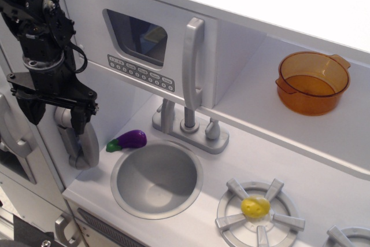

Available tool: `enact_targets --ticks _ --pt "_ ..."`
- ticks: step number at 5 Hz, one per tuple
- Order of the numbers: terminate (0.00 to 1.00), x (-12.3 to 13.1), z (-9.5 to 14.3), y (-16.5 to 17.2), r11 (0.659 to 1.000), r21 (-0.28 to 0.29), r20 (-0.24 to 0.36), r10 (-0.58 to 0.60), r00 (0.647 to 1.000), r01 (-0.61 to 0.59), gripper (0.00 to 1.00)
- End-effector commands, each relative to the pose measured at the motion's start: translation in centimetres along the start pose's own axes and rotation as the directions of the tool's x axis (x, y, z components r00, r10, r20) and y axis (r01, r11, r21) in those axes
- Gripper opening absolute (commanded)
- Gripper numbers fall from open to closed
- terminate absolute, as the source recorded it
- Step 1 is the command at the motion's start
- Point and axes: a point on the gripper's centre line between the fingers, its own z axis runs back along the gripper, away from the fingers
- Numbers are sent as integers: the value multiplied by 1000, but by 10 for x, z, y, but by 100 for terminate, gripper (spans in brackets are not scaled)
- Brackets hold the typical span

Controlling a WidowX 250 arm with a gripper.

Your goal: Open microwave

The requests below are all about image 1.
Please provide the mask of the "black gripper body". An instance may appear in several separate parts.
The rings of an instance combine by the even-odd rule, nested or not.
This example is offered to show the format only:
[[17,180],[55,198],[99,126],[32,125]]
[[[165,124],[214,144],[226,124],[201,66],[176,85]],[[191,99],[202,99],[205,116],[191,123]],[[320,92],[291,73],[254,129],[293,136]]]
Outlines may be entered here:
[[78,80],[72,50],[64,51],[53,65],[27,58],[25,66],[28,71],[7,75],[14,91],[23,91],[28,99],[69,109],[82,107],[86,113],[97,113],[97,93]]

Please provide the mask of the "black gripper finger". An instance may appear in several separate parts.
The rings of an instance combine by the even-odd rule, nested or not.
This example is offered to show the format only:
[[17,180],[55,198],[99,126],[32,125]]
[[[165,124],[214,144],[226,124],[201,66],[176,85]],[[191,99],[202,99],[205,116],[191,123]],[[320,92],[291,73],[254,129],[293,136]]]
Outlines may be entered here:
[[20,109],[22,110],[28,121],[37,126],[46,111],[46,103],[43,97],[30,99],[16,97],[16,99]]
[[75,106],[71,110],[71,124],[77,135],[84,133],[87,123],[90,122],[91,111],[88,106]]

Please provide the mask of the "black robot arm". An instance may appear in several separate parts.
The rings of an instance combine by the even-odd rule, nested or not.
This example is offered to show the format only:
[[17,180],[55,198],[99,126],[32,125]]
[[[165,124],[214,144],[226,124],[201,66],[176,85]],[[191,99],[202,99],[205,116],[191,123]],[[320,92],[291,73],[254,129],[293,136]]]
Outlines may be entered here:
[[74,53],[84,51],[72,43],[74,21],[67,18],[60,0],[1,0],[1,16],[20,43],[26,72],[10,73],[7,81],[26,118],[39,124],[46,105],[67,108],[77,135],[84,133],[98,111],[96,92],[78,80]]

